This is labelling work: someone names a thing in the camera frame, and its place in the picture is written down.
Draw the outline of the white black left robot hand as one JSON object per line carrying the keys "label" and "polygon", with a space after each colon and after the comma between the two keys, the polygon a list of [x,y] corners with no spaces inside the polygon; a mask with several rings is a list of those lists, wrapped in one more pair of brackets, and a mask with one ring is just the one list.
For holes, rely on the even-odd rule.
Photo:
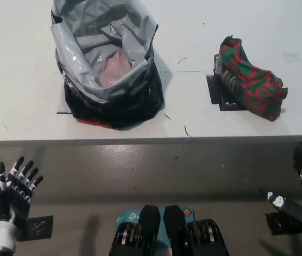
{"label": "white black left robot hand", "polygon": [[0,162],[0,255],[14,255],[27,224],[34,190],[43,180],[42,175],[36,177],[39,169],[33,167],[34,161],[22,166],[24,160],[19,157],[8,174]]}

